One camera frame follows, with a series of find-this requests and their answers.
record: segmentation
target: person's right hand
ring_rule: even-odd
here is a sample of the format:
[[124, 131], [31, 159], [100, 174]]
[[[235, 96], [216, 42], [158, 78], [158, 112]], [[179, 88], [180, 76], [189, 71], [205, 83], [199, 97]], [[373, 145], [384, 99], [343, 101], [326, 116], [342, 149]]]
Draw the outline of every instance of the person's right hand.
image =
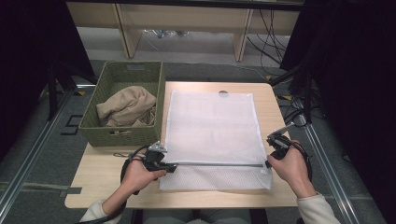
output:
[[297, 198], [307, 198], [317, 194], [309, 181], [303, 155], [297, 148], [290, 146], [288, 153], [280, 161], [269, 155], [268, 161], [279, 177], [288, 182]]

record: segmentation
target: hand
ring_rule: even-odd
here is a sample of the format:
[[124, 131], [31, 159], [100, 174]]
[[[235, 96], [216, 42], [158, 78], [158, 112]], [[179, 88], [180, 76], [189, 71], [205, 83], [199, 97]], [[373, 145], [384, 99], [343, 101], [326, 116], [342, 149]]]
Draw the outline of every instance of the hand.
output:
[[107, 214], [113, 214], [128, 198], [138, 190], [145, 188], [154, 179], [166, 175], [165, 170], [150, 172], [142, 161], [131, 161], [126, 169], [120, 186], [102, 203], [102, 209]]
[[290, 146], [288, 153], [280, 161], [271, 155], [268, 156], [268, 161], [279, 177], [288, 182], [297, 198], [306, 198], [317, 194], [314, 186], [309, 181], [303, 155], [297, 148]]

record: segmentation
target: white mesh laundry bag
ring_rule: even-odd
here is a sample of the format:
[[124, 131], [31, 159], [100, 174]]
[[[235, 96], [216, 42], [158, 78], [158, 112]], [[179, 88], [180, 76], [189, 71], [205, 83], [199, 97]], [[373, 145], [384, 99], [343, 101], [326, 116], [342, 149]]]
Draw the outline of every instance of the white mesh laundry bag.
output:
[[172, 91], [164, 146], [165, 162], [222, 165], [179, 165], [162, 190], [272, 186], [252, 93]]

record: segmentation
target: basket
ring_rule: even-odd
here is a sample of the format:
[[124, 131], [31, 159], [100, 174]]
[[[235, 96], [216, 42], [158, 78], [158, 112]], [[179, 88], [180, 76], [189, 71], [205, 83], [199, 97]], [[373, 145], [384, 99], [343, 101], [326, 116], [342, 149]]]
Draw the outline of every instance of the basket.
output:
[[[155, 119], [146, 127], [104, 127], [96, 105], [129, 86], [141, 86], [157, 97]], [[161, 139], [165, 77], [161, 62], [107, 62], [93, 96], [79, 124], [83, 136], [93, 147], [144, 146]]]

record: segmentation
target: person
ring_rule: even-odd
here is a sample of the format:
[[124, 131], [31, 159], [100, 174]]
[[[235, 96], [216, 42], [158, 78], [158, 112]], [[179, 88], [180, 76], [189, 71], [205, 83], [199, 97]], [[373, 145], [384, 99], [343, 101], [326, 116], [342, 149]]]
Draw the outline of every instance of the person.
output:
[[[285, 180], [297, 196], [297, 205], [304, 223], [340, 223], [334, 216], [332, 208], [324, 197], [315, 191], [308, 178], [306, 165], [302, 154], [293, 146], [286, 156], [278, 161], [271, 155], [268, 161]], [[164, 170], [149, 172], [138, 158], [131, 161], [120, 186], [106, 200], [93, 203], [82, 217], [80, 222], [107, 217], [121, 207], [135, 191], [144, 189], [151, 181], [166, 175]], [[169, 216], [168, 210], [145, 210], [144, 223], [250, 223], [247, 209], [204, 209], [201, 219], [191, 220], [192, 214], [186, 210], [173, 210], [174, 217]], [[120, 216], [106, 222], [116, 224]]]

